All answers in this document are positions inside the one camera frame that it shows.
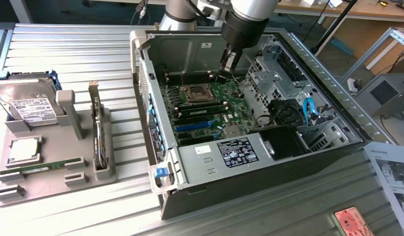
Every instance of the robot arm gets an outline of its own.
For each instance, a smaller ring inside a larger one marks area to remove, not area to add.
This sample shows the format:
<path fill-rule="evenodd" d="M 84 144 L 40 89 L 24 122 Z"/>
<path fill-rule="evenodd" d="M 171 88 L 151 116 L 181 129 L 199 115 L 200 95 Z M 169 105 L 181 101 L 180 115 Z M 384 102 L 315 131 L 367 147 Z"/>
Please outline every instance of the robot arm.
<path fill-rule="evenodd" d="M 232 10 L 225 13 L 221 34 L 227 48 L 220 73 L 232 74 L 243 49 L 256 46 L 279 0 L 231 0 Z"/>
<path fill-rule="evenodd" d="M 200 1 L 203 6 L 212 5 L 213 8 L 227 11 L 221 34 L 228 43 L 217 75 L 232 74 L 243 49 L 256 46 L 259 42 L 269 16 L 280 0 L 231 0 L 231 5 L 223 3 L 225 0 Z M 187 0 L 167 0 L 160 30 L 196 30 L 196 11 Z"/>

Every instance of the cpu socket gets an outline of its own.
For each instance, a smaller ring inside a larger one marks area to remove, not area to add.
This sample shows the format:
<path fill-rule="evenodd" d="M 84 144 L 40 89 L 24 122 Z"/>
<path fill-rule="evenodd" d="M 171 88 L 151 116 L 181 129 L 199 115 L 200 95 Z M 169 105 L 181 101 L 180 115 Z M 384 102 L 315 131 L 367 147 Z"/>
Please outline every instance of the cpu socket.
<path fill-rule="evenodd" d="M 189 104 L 215 100 L 209 85 L 184 86 L 181 89 Z"/>

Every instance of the wooden desk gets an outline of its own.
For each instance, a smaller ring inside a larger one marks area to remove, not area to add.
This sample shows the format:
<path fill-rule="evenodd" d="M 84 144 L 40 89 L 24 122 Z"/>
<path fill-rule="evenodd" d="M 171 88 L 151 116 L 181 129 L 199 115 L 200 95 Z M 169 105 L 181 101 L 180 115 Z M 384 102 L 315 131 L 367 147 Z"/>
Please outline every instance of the wooden desk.
<path fill-rule="evenodd" d="M 328 28 L 331 24 L 332 19 L 327 19 L 323 26 Z M 353 56 L 360 58 L 389 27 L 404 28 L 404 10 L 393 2 L 383 7 L 373 0 L 359 0 L 332 36 L 347 44 L 355 51 Z M 403 49 L 396 41 L 385 42 L 367 60 L 367 69 L 375 74 L 387 72 Z"/>
<path fill-rule="evenodd" d="M 325 3 L 309 5 L 303 0 L 281 0 L 279 3 L 275 12 L 287 13 L 287 14 L 299 14 L 299 15 L 320 15 Z M 347 2 L 343 2 L 336 8 L 327 6 L 323 16 L 337 17 L 345 7 L 348 6 Z"/>

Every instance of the warning label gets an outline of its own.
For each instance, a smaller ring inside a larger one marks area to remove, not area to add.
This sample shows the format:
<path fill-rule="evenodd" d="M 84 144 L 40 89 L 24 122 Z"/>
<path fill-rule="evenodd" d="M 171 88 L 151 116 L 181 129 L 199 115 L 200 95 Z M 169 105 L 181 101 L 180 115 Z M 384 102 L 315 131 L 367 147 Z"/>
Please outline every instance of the warning label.
<path fill-rule="evenodd" d="M 56 119 L 48 98 L 12 100 L 11 104 L 25 122 Z"/>
<path fill-rule="evenodd" d="M 217 147 L 220 148 L 225 165 L 229 168 L 259 161 L 248 138 L 217 143 Z"/>

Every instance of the power supply label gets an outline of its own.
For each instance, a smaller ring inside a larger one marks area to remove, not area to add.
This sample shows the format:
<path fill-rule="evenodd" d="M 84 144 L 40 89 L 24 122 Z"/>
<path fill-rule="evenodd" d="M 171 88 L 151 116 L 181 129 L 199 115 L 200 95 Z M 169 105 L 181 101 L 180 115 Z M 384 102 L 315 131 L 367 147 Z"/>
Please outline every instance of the power supply label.
<path fill-rule="evenodd" d="M 228 168 L 259 161 L 248 138 L 235 139 L 217 143 L 223 159 Z"/>

